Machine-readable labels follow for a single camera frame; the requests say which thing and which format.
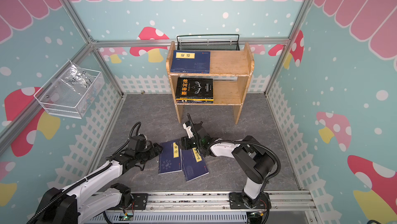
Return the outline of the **yellow cover book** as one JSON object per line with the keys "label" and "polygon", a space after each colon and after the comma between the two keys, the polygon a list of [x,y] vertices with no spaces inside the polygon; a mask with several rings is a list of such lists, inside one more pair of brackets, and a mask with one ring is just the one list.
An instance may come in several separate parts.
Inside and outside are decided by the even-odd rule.
{"label": "yellow cover book", "polygon": [[179,104],[213,104],[213,99],[176,99]]}

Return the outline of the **black book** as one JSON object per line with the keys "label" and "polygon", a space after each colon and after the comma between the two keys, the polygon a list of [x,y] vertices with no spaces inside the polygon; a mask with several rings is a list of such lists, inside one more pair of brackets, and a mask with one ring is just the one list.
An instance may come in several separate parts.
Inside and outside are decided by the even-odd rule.
{"label": "black book", "polygon": [[214,80],[211,78],[179,78],[175,98],[177,101],[213,101]]}

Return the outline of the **blue book small yellow label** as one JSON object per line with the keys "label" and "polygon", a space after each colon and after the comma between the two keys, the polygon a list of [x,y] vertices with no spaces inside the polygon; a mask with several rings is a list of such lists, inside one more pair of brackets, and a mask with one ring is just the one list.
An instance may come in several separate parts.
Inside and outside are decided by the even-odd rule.
{"label": "blue book small yellow label", "polygon": [[209,51],[173,51],[171,63],[171,73],[210,73],[210,55]]}

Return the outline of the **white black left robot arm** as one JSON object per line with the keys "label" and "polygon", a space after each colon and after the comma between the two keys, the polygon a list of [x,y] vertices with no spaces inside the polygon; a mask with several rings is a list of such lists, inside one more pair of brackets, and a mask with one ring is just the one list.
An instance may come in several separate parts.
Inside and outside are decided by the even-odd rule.
{"label": "white black left robot arm", "polygon": [[121,183],[111,185],[103,193],[104,186],[122,176],[130,169],[144,170],[148,161],[159,156],[163,147],[148,140],[139,132],[137,122],[129,133],[127,141],[107,157],[97,170],[62,189],[51,188],[42,197],[29,224],[83,224],[97,215],[105,215],[106,210],[119,208],[123,212],[135,209],[142,204],[130,187]]}

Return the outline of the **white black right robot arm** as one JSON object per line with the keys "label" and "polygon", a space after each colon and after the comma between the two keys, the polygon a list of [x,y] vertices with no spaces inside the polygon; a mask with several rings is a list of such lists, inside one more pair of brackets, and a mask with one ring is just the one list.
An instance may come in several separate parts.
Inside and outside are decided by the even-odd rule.
{"label": "white black right robot arm", "polygon": [[183,124],[187,136],[181,138],[179,147],[196,149],[200,157],[229,157],[235,159],[247,176],[241,196],[231,194],[231,200],[249,209],[270,207],[269,196],[263,192],[269,180],[279,174],[281,162],[271,149],[260,144],[253,136],[241,140],[213,138],[202,123]]}

